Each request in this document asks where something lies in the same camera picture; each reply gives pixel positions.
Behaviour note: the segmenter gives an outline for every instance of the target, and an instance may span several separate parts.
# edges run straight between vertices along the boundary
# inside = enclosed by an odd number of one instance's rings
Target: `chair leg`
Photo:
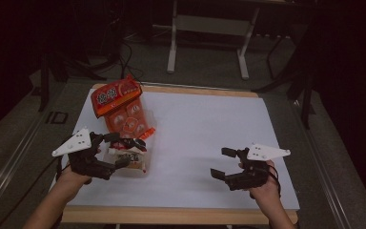
[[[273,75],[272,66],[270,64],[270,56],[272,55],[272,53],[275,51],[275,49],[277,48],[277,46],[280,44],[280,42],[283,39],[284,39],[284,37],[283,36],[280,36],[280,38],[275,42],[274,46],[272,47],[272,49],[267,54],[266,63],[267,63],[267,67],[269,69],[269,73],[270,73],[270,78],[271,79],[275,79],[275,76]]]

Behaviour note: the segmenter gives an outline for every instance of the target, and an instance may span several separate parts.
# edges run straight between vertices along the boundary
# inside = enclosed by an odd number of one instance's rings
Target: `gray floor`
[[[242,91],[271,82],[264,60],[274,41],[267,37],[256,37],[250,44],[246,59],[251,79],[247,81],[240,78],[235,49],[231,47],[234,43],[232,40],[225,42],[224,48],[221,48],[179,39],[175,73],[166,73],[170,45],[168,38],[166,31],[156,36],[152,43],[138,42],[140,38],[134,36],[126,41],[132,47],[129,63],[132,73],[142,82]],[[285,65],[293,49],[291,41],[283,42],[272,59],[275,72]],[[124,58],[127,59],[129,54],[129,49],[124,46]],[[31,78],[36,79],[38,75],[36,73]],[[115,66],[100,75],[113,81],[120,76],[120,67]],[[37,112],[39,97],[28,95],[0,122],[0,171],[11,156],[25,152],[18,158],[22,161],[20,166],[13,168],[16,172],[5,183],[6,191],[0,193],[0,220],[49,164],[51,154],[48,152],[60,144],[59,139],[71,134],[82,101],[94,83],[97,82],[76,74],[67,84],[51,82],[51,103],[45,112]],[[313,94],[312,107],[315,113],[310,115],[311,131],[306,131],[299,121],[298,107],[285,96],[287,88],[288,85],[283,85],[260,96],[268,107],[280,147],[292,149],[292,155],[285,161],[300,203],[300,228],[366,228],[366,191],[319,95]],[[46,123],[49,112],[70,115],[63,125],[50,124]],[[49,191],[54,173],[52,165],[1,228],[21,227]],[[64,223],[60,228],[103,226]],[[123,225],[121,228],[141,227]]]

